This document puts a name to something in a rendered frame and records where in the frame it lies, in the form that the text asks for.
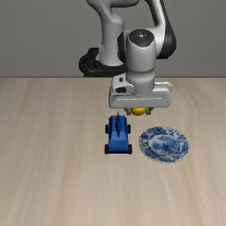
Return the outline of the yellow lemon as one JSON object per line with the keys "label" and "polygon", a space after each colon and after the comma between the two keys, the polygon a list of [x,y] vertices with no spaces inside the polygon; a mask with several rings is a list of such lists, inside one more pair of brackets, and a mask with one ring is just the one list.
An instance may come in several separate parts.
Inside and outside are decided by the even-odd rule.
{"label": "yellow lemon", "polygon": [[141,116],[143,114],[145,114],[147,111],[147,108],[131,108],[131,113],[134,116]]}

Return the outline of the blue toy car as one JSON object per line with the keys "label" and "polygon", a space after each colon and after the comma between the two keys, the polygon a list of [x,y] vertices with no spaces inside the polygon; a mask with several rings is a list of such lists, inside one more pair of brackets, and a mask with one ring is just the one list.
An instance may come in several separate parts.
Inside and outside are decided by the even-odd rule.
{"label": "blue toy car", "polygon": [[105,133],[108,135],[105,154],[132,154],[132,145],[129,143],[131,126],[127,124],[125,116],[111,116],[109,123],[105,125]]}

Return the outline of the blue and white plate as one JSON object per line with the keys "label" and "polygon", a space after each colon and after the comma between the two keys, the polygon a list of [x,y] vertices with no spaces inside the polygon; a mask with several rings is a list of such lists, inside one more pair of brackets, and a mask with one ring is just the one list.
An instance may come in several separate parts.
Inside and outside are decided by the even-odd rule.
{"label": "blue and white plate", "polygon": [[189,154],[190,146],[180,131],[157,126],[142,132],[139,149],[152,161],[169,164],[182,161]]}

